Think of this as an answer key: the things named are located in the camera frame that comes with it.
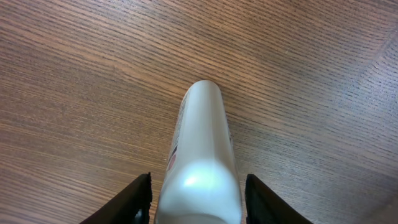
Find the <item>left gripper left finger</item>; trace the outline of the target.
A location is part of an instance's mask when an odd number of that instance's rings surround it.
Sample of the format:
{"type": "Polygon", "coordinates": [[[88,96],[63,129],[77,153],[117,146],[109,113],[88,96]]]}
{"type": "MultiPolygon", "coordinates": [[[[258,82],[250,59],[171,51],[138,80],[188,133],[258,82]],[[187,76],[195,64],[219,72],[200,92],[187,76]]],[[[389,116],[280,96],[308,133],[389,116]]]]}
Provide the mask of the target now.
{"type": "Polygon", "coordinates": [[[81,224],[149,224],[150,172],[141,174],[81,224]]]}

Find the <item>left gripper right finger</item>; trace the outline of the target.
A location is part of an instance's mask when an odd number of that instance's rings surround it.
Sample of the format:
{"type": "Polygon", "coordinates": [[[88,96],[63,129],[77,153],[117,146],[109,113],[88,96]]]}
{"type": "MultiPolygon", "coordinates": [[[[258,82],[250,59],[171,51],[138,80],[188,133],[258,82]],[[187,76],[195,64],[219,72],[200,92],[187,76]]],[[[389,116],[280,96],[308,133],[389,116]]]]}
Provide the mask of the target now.
{"type": "Polygon", "coordinates": [[[247,175],[244,194],[247,224],[312,224],[254,174],[247,175]]]}

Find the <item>white spray bottle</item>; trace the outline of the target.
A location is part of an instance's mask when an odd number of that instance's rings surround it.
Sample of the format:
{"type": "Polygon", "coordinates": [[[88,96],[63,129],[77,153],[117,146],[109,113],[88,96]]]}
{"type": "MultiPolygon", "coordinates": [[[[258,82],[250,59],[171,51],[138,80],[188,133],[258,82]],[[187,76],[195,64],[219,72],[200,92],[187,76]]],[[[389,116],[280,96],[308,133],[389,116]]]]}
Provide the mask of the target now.
{"type": "Polygon", "coordinates": [[[155,223],[240,223],[242,199],[220,88],[186,92],[170,148],[155,223]]]}

